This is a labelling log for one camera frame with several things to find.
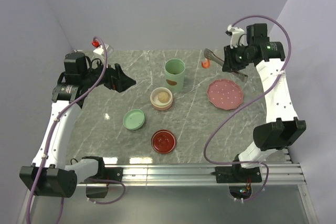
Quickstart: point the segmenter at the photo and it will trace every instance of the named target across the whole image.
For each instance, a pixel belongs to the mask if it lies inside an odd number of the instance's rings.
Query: polka dot plate
[[[217,108],[233,110],[243,103],[244,94],[233,81],[222,79],[212,82],[207,90],[209,101]]]

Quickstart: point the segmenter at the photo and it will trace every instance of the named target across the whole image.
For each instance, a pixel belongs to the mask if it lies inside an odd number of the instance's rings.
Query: marble table
[[[218,56],[223,51],[215,50]],[[184,89],[174,95],[172,107],[167,111],[152,108],[150,94],[164,86],[164,64],[180,58],[186,64]],[[249,66],[249,75],[242,83],[232,74],[223,73],[212,63],[209,69],[201,67],[202,50],[115,51],[109,63],[119,63],[123,71],[137,84],[123,93],[95,88],[86,98],[82,113],[73,129],[67,152],[67,163],[75,157],[102,156],[109,163],[118,164],[174,164],[205,163],[203,147],[209,135],[230,113],[213,106],[207,97],[208,85],[216,79],[235,81],[244,92],[244,102],[262,92],[256,69]],[[145,124],[136,131],[127,130],[122,120],[132,109],[141,109]],[[208,156],[215,161],[232,161],[253,141],[254,127],[266,118],[265,100],[262,99],[232,118],[213,138]],[[151,136],[160,129],[174,133],[177,145],[169,154],[158,154],[151,145]],[[272,154],[268,161],[284,162],[283,152]]]

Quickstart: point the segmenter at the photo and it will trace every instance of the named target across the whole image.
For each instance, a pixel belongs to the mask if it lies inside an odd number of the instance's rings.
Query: small green dish
[[[131,110],[127,112],[122,120],[124,127],[130,131],[135,131],[144,124],[145,114],[142,110]]]

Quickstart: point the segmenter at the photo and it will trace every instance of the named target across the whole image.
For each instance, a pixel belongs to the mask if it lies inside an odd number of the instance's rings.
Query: green cup
[[[183,89],[185,63],[180,59],[171,59],[164,65],[165,87],[172,93]]]

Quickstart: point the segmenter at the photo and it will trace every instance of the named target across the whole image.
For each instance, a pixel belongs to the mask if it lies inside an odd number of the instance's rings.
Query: purple cord
[[[56,117],[56,119],[58,119],[57,121],[54,121],[50,127],[50,131],[48,133],[48,137],[47,137],[47,141],[46,141],[46,146],[44,148],[44,151],[43,151],[43,154],[45,155],[45,157],[42,158],[42,161],[41,161],[41,164],[40,164],[40,167],[38,168],[37,170],[37,174],[35,176],[35,179],[34,179],[34,182],[33,182],[33,185],[30,189],[30,194],[29,194],[29,198],[28,198],[28,202],[27,202],[27,208],[26,208],[26,222],[27,224],[31,224],[31,221],[30,221],[30,208],[31,208],[31,203],[33,201],[33,196],[34,196],[34,192],[35,192],[35,189],[36,189],[36,186],[37,186],[37,182],[38,182],[38,179],[40,178],[40,175],[41,175],[41,172],[42,172],[42,169],[43,167],[45,166],[46,164],[46,157],[48,156],[48,150],[49,150],[49,146],[50,146],[50,142],[51,142],[51,138],[53,136],[53,133],[54,133],[54,130],[56,128],[56,125],[58,123],[58,121],[61,119],[61,117],[63,116],[63,114],[71,107],[73,106],[74,104],[76,104],[77,102],[79,102],[80,100],[82,100],[84,97],[86,97],[101,81],[101,79],[103,78],[104,74],[105,74],[105,71],[106,71],[106,66],[107,66],[107,50],[106,50],[106,46],[104,44],[104,41],[98,37],[98,36],[94,36],[93,38],[93,41],[97,40],[103,47],[103,50],[104,50],[104,58],[105,58],[105,61],[104,61],[104,64],[103,64],[103,70],[98,78],[98,80],[92,85],[91,88],[89,88],[84,94],[82,94],[80,97],[78,97],[77,99],[75,99],[72,103],[70,103],[68,106],[66,106],[59,114],[58,116]],[[62,214],[62,211],[63,211],[63,206],[61,205],[61,210],[60,210],[60,215],[59,215],[59,218],[57,219],[57,222],[56,224],[59,222],[60,220],[60,216]]]
[[[264,19],[267,19],[271,22],[273,22],[274,24],[276,24],[282,31],[283,33],[285,34],[285,37],[287,39],[287,43],[288,43],[288,55],[285,59],[285,62],[283,63],[283,66],[281,68],[281,71],[283,71],[285,69],[285,67],[287,66],[288,64],[288,61],[290,59],[290,55],[291,55],[291,52],[292,52],[292,45],[291,45],[291,42],[290,42],[290,38],[289,38],[289,35],[287,33],[287,31],[284,29],[284,27],[282,25],[280,25],[276,20],[272,19],[272,18],[269,18],[267,16],[263,16],[263,15],[250,15],[250,16],[246,16],[244,18],[241,18],[239,20],[237,20],[236,22],[234,22],[232,24],[232,26],[235,26],[237,23],[245,20],[245,19],[248,19],[248,18],[264,18]],[[268,175],[269,175],[269,167],[267,166],[267,164],[265,164],[264,162],[259,162],[259,161],[242,161],[242,162],[216,162],[216,161],[212,161],[210,160],[207,156],[206,156],[206,149],[211,141],[211,139],[216,135],[216,133],[224,126],[224,124],[226,124],[231,118],[233,118],[236,114],[238,114],[240,111],[242,111],[244,108],[250,106],[252,103],[258,101],[259,99],[263,98],[266,94],[268,94],[274,87],[275,85],[278,83],[279,79],[280,79],[281,75],[278,75],[274,81],[274,83],[272,84],[271,87],[269,87],[268,90],[266,90],[264,93],[262,93],[261,95],[259,95],[257,98],[253,99],[252,101],[244,104],[243,106],[241,106],[239,109],[235,110],[227,119],[225,119],[218,127],[217,129],[215,129],[215,131],[210,135],[209,139],[206,141],[205,145],[204,145],[204,149],[203,149],[203,156],[204,158],[209,162],[209,163],[212,163],[212,164],[215,164],[215,165],[236,165],[236,164],[260,164],[260,165],[264,165],[266,167],[266,177],[265,177],[265,180],[264,180],[264,183],[263,185],[261,186],[261,188],[259,189],[259,191],[257,191],[254,195],[252,195],[250,198],[248,199],[245,199],[244,201],[249,201],[251,199],[254,199],[255,197],[257,197],[261,192],[262,190],[265,188],[266,186],[266,183],[267,183],[267,180],[268,180]]]
[[[95,179],[95,178],[88,178],[88,180],[91,180],[91,181],[94,181],[94,182],[115,183],[115,184],[120,184],[120,185],[122,185],[122,187],[123,187],[122,194],[121,194],[118,198],[116,198],[116,199],[114,199],[114,200],[112,200],[112,201],[108,201],[108,202],[100,202],[100,201],[95,201],[95,200],[93,200],[93,199],[89,199],[89,201],[91,201],[91,202],[93,202],[93,203],[95,203],[95,204],[99,204],[99,205],[108,205],[108,204],[112,204],[112,203],[118,201],[119,199],[121,199],[122,196],[124,196],[124,194],[125,194],[125,192],[126,192],[126,187],[125,187],[125,185],[124,185],[123,182],[119,182],[119,181],[116,181],[116,180],[110,180],[110,179]]]

